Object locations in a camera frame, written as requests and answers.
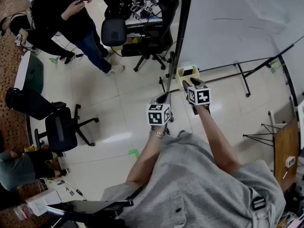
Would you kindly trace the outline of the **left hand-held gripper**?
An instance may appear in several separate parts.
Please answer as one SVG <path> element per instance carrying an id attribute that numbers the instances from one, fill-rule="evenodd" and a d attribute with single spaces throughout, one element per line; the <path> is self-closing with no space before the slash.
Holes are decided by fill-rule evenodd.
<path id="1" fill-rule="evenodd" d="M 153 131 L 163 128 L 163 133 L 166 132 L 167 124 L 174 121 L 169 92 L 152 98 L 151 103 L 147 104 L 146 117 L 147 123 Z"/>

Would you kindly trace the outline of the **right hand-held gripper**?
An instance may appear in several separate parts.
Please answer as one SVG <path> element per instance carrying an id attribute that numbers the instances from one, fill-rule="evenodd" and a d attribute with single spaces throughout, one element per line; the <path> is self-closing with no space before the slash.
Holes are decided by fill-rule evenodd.
<path id="1" fill-rule="evenodd" d="M 210 88 L 204 85 L 204 82 L 198 78 L 191 77 L 190 81 L 194 86 L 190 86 L 186 80 L 182 81 L 182 86 L 184 91 L 187 92 L 187 100 L 192 105 L 193 113 L 198 115 L 196 106 L 204 106 L 210 112 Z"/>

